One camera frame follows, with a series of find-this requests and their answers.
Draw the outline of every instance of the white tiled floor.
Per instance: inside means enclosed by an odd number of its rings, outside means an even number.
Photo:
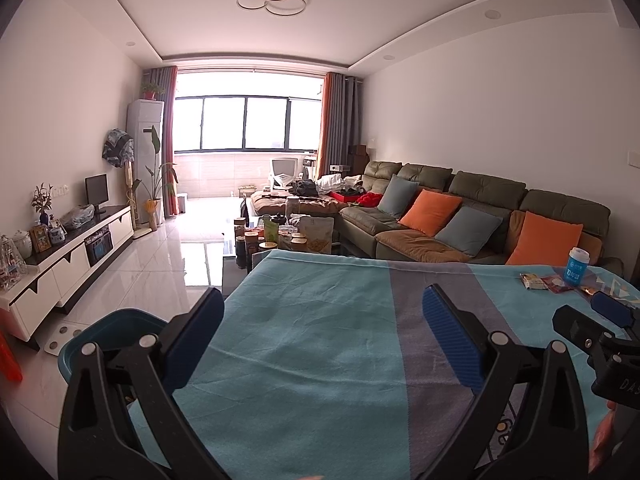
[[[35,333],[43,345],[61,319],[85,326],[120,308],[138,308],[169,320],[188,312],[209,285],[222,285],[222,256],[233,236],[239,198],[189,200],[187,212],[135,240],[63,318],[50,314]],[[9,338],[24,379],[0,376],[0,398],[17,433],[57,478],[57,444],[65,380],[53,355]]]

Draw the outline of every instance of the blue pillow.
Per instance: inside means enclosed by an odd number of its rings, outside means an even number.
[[[462,206],[434,238],[472,258],[502,223],[502,218]]]
[[[406,211],[409,202],[411,202],[417,190],[417,182],[411,182],[393,175],[391,182],[386,186],[382,200],[378,204],[378,209],[395,218],[400,218]]]

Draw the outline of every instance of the blue cup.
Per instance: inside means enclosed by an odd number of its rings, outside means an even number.
[[[584,271],[589,265],[589,253],[579,247],[574,247],[569,252],[569,261],[566,263],[562,279],[567,285],[578,286],[584,276]]]

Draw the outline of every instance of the recessed ceiling light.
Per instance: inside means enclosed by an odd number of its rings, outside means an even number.
[[[484,15],[488,17],[490,20],[498,20],[501,17],[500,12],[493,9],[489,9],[487,12],[484,13]]]

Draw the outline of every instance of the black countertop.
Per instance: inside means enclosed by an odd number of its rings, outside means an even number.
[[[78,229],[67,231],[66,239],[63,243],[58,245],[52,245],[50,249],[47,249],[46,251],[43,251],[41,253],[32,254],[29,258],[25,260],[25,263],[27,265],[32,265],[32,266],[37,266],[41,264],[44,260],[49,258],[53,253],[59,251],[60,249],[63,249],[65,245],[71,243],[76,238],[81,237],[85,232],[91,230],[91,228],[97,226],[103,220],[106,220],[110,216],[118,214],[120,211],[122,211],[127,207],[128,206],[126,205],[105,206],[103,208],[104,213],[94,215],[94,217],[91,220],[89,220],[86,224],[81,225]]]

